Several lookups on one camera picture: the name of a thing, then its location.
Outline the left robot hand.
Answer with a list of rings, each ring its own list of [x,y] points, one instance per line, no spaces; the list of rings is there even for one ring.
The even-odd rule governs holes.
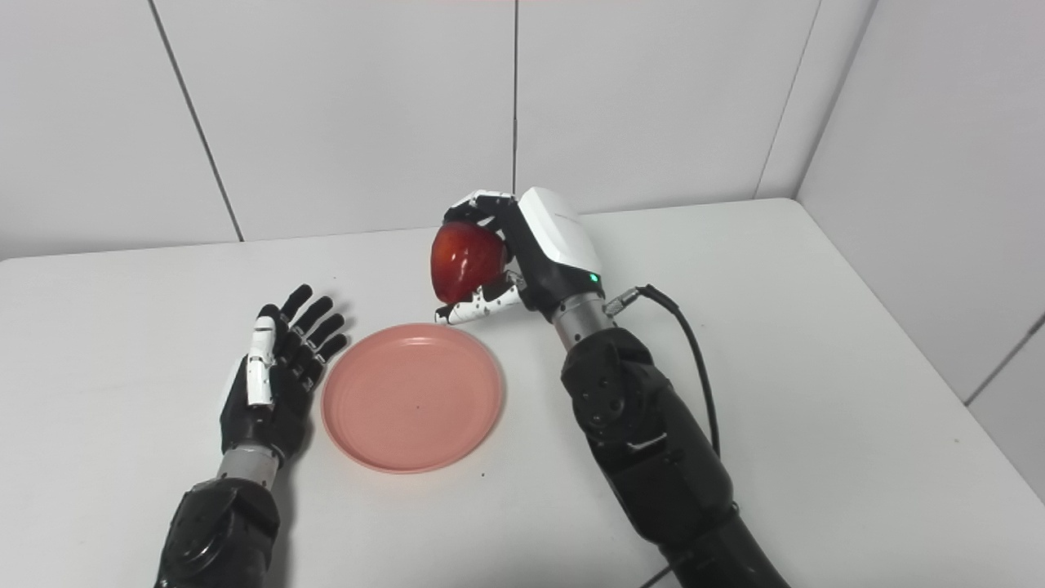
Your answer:
[[[265,305],[220,410],[220,451],[266,449],[280,465],[297,457],[309,437],[318,385],[348,346],[345,327],[335,302],[314,295],[309,284],[283,305]]]

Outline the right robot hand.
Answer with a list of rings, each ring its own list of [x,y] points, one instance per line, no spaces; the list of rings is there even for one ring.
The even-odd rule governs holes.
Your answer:
[[[512,306],[549,323],[572,302],[603,301],[601,261],[567,199],[532,187],[520,196],[475,190],[442,217],[429,250],[439,324],[458,325]]]

